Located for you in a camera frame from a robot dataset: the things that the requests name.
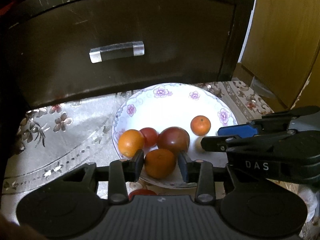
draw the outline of silver handle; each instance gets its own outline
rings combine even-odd
[[[144,55],[144,44],[142,41],[117,43],[90,49],[89,55],[92,63],[123,57],[142,56]]]

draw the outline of yellow orange fruit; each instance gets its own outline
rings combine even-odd
[[[156,149],[149,152],[144,158],[146,173],[154,179],[164,179],[176,167],[175,155],[166,149]]]
[[[143,147],[144,136],[138,130],[127,130],[119,138],[119,152],[128,158],[132,158],[137,150],[142,150]]]
[[[201,136],[207,134],[210,131],[211,122],[207,117],[198,115],[194,119],[192,119],[190,126],[192,132],[195,135]]]

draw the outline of plate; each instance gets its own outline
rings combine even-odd
[[[208,91],[201,88],[181,84],[164,83],[142,89],[132,95],[119,108],[113,121],[112,140],[121,159],[128,159],[118,149],[119,137],[129,129],[140,130],[152,127],[158,133],[171,126],[185,129],[190,135],[188,155],[192,160],[209,161],[216,167],[224,167],[227,163],[225,153],[200,153],[195,148],[198,138],[190,128],[191,120],[197,115],[204,115],[211,122],[207,136],[216,136],[222,126],[236,125],[237,121],[225,103]],[[196,183],[185,183],[178,165],[174,172],[165,179],[157,180],[149,177],[144,169],[140,177],[148,183],[166,188],[190,188]]]

